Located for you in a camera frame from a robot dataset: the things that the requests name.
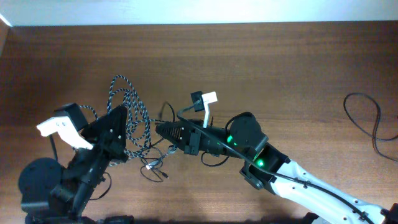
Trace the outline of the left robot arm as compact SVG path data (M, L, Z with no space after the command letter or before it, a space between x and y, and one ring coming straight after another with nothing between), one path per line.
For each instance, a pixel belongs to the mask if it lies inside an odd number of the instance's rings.
M106 115L87 122L76 103L65 105L37 125L43 137L58 134L77 152L66 167L58 157L43 157L21 172L18 188L26 223L93 223L82 215L95 188L110 180L112 162L126 162L127 108L119 105Z

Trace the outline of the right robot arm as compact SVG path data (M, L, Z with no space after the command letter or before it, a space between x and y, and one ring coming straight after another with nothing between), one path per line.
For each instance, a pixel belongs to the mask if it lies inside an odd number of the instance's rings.
M316 178L272 146L250 112L231 118L224 128L180 118L157 125L155 131L189 155L203 152L242 159L240 173L246 182L309 209L318 222L397 223L396 204L386 209Z

